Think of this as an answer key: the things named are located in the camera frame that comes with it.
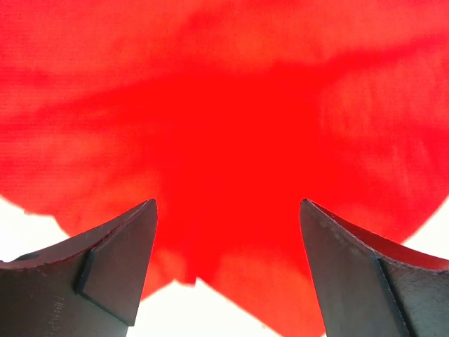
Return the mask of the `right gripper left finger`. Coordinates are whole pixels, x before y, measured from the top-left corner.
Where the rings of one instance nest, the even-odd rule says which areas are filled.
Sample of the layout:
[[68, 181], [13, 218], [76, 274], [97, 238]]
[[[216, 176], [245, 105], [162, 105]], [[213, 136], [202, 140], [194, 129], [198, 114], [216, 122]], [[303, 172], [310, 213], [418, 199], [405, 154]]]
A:
[[125, 336], [157, 226], [147, 200], [58, 244], [1, 263], [1, 335]]

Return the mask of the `bright red t shirt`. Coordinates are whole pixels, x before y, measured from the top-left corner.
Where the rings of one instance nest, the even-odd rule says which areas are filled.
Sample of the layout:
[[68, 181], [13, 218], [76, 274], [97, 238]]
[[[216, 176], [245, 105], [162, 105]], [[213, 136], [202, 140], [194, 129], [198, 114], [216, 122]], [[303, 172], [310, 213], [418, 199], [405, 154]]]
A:
[[154, 198], [145, 295], [320, 336], [302, 199], [400, 242], [448, 196], [448, 2], [2, 1], [1, 194], [70, 235]]

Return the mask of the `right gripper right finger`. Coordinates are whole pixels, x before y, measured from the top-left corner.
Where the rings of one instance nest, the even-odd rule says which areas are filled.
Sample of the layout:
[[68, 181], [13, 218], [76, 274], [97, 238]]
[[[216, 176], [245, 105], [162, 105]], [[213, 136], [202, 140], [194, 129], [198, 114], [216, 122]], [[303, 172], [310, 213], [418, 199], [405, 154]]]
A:
[[327, 336], [447, 336], [448, 260], [304, 199], [300, 227]]

